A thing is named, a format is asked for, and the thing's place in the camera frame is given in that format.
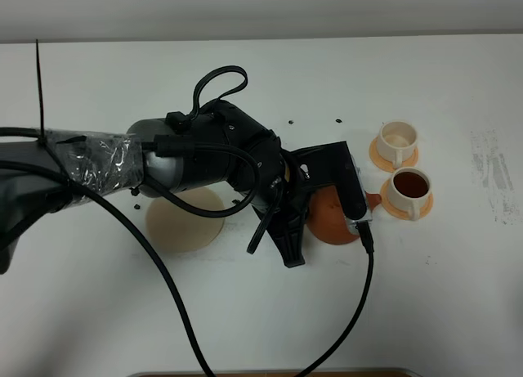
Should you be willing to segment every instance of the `white tabletop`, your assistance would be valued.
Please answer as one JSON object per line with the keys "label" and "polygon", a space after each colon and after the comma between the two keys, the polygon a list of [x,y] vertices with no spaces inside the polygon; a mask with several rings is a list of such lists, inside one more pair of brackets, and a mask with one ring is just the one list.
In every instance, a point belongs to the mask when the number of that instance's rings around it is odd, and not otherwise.
{"label": "white tabletop", "polygon": [[[38,122],[31,48],[0,46],[10,125]],[[41,49],[48,127],[125,132],[138,119],[188,111],[202,76],[241,65],[249,85],[231,101],[288,149],[346,140],[369,192],[389,176],[370,162],[369,143],[382,122],[411,122],[434,208],[419,222],[375,211],[369,300],[324,368],[521,373],[523,36]],[[213,82],[204,100],[236,81]],[[235,197],[227,185],[216,189],[226,204]],[[149,200],[126,191],[110,200],[145,230]],[[338,337],[360,298],[367,258],[359,241],[325,245],[306,231],[306,265],[287,269],[268,236],[245,253],[256,225],[245,209],[208,248],[165,260],[214,370],[301,369]],[[199,370],[154,265],[94,204],[48,215],[24,235],[0,295],[0,375],[45,356],[60,360],[56,375],[74,377]]]}

